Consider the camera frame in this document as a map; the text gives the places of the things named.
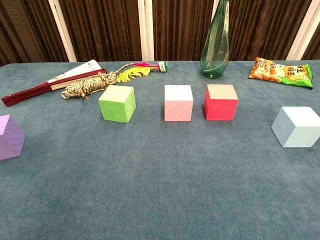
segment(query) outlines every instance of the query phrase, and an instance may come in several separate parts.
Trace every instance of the yellow feather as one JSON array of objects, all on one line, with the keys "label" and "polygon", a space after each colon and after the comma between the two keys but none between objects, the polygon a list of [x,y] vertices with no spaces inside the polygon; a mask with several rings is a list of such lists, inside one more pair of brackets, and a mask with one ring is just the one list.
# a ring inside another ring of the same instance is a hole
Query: yellow feather
[{"label": "yellow feather", "polygon": [[130,82],[131,79],[135,79],[135,77],[147,77],[150,73],[150,70],[154,69],[154,67],[147,67],[147,66],[135,66],[128,70],[123,71],[119,74],[116,81],[120,82]]}]

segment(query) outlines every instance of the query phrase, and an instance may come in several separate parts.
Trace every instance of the red cube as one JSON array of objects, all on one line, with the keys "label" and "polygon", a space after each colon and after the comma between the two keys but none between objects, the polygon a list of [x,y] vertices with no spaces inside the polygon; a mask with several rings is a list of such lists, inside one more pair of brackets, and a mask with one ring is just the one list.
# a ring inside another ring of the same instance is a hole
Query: red cube
[{"label": "red cube", "polygon": [[233,85],[208,84],[204,97],[207,120],[232,121],[238,105],[238,96]]}]

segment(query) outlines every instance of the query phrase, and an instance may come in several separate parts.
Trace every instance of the green glass bottle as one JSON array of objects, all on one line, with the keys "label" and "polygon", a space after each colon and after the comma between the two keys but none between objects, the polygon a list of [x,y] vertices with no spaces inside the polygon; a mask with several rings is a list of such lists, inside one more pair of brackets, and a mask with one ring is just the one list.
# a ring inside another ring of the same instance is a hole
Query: green glass bottle
[{"label": "green glass bottle", "polygon": [[219,0],[201,55],[202,74],[209,79],[222,76],[229,62],[229,0]]}]

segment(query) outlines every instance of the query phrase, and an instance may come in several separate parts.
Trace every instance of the pink cube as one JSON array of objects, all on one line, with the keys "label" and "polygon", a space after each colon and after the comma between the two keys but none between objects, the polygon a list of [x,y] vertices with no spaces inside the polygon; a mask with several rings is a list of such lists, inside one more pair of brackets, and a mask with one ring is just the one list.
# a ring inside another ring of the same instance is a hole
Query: pink cube
[{"label": "pink cube", "polygon": [[20,156],[25,134],[11,115],[0,116],[0,160]]},{"label": "pink cube", "polygon": [[164,86],[164,121],[190,122],[193,105],[190,85]]},{"label": "pink cube", "polygon": [[232,121],[238,105],[238,96],[233,85],[208,84],[204,97],[207,120]]}]

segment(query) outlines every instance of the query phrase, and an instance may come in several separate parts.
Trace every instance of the green cube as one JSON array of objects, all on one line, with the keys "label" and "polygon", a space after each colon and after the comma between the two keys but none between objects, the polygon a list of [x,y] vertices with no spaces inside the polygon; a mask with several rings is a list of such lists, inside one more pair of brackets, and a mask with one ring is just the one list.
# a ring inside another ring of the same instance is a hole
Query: green cube
[{"label": "green cube", "polygon": [[128,123],[136,109],[132,86],[110,85],[99,98],[104,120]]}]

